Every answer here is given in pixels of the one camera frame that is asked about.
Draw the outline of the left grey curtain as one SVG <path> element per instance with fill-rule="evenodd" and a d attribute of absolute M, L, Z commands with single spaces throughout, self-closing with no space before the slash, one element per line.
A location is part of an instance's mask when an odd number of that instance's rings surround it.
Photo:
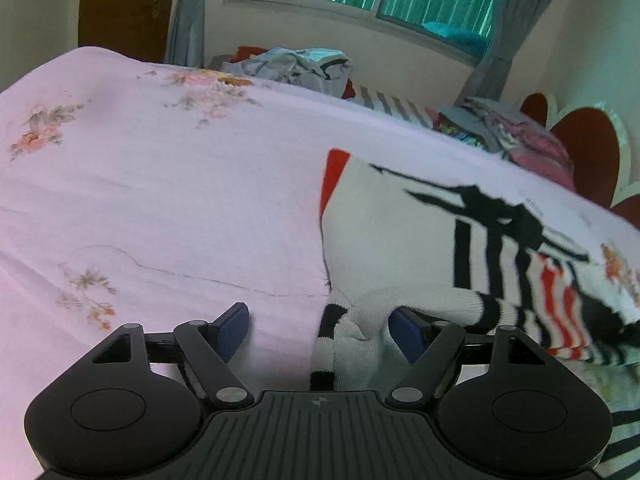
<path fill-rule="evenodd" d="M 165 63 L 202 67 L 206 0 L 177 0 L 171 19 Z"/>

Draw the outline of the crumpled grey clothes pile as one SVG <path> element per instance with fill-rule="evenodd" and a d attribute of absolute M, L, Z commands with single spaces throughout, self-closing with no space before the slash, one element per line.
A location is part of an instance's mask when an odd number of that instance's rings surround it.
<path fill-rule="evenodd" d="M 348 99 L 352 95 L 352 60 L 341 50 L 328 48 L 272 48 L 265 52 L 240 47 L 221 63 L 228 74 L 292 84 L 326 96 Z"/>

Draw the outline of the red white scalloped headboard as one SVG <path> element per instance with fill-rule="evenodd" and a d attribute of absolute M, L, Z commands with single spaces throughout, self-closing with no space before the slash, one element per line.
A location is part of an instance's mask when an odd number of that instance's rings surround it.
<path fill-rule="evenodd" d="M 578 195 L 639 225 L 639 183 L 631 180 L 631 146 L 620 116 L 603 102 L 559 108 L 551 94 L 525 98 L 520 111 L 552 132 L 574 162 Z"/>

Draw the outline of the striped black white red sweater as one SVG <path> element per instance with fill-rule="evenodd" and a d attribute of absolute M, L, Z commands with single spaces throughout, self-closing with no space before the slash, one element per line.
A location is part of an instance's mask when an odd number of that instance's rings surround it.
<path fill-rule="evenodd" d="M 598 471 L 639 474 L 639 273 L 611 245 L 590 255 L 524 205 L 365 162 L 326 159 L 320 194 L 330 293 L 310 386 L 387 388 L 406 307 L 473 335 L 512 325 L 582 378 L 612 413 Z"/>

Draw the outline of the pink floral bed sheet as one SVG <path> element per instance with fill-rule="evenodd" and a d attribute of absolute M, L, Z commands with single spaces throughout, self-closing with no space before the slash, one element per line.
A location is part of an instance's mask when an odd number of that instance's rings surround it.
<path fill-rule="evenodd" d="M 639 233 L 437 133 L 285 84 L 81 48 L 1 96 L 6 479 L 607 479 L 611 410 L 526 333 L 424 316 L 387 388 L 314 391 L 326 159 L 524 205 L 639 273 Z M 207 324 L 250 329 L 226 364 Z"/>

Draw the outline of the right grey curtain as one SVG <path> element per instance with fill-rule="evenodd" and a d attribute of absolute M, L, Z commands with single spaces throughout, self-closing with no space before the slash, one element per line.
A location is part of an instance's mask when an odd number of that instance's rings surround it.
<path fill-rule="evenodd" d="M 552 0 L 494 0 L 491 37 L 484 56 L 460 91 L 456 103 L 467 98 L 498 100 L 514 56 Z"/>

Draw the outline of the brown wooden door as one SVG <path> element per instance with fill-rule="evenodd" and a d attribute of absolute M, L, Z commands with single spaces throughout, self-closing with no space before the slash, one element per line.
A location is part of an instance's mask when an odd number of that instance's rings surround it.
<path fill-rule="evenodd" d="M 78 44 L 163 61 L 174 0 L 79 0 Z"/>

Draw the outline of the stack of folded bedding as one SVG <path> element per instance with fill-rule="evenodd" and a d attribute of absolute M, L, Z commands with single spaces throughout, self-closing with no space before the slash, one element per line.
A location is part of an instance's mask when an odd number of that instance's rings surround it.
<path fill-rule="evenodd" d="M 575 192 L 574 162 L 561 141 L 524 113 L 497 101 L 465 98 L 441 108 L 433 120 L 440 133 L 499 156 Z"/>

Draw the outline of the grey curtain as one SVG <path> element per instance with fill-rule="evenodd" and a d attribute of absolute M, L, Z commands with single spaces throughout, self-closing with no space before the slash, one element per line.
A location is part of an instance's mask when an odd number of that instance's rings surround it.
<path fill-rule="evenodd" d="M 460 91 L 456 103 L 467 98 L 498 100 L 514 56 L 552 0 L 494 0 L 491 37 L 484 56 Z"/>
<path fill-rule="evenodd" d="M 165 63 L 202 67 L 206 0 L 177 0 L 171 19 Z"/>

